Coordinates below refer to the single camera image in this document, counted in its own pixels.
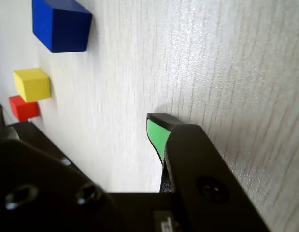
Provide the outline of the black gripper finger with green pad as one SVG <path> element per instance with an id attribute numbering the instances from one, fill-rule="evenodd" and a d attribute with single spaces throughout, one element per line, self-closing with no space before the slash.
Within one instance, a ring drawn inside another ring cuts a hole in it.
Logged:
<path id="1" fill-rule="evenodd" d="M 186 232 L 266 232 L 268 227 L 207 134 L 167 113 L 148 113 L 147 136 L 178 197 Z"/>
<path id="2" fill-rule="evenodd" d="M 0 137 L 0 232 L 120 232 L 100 186 L 18 139 Z"/>

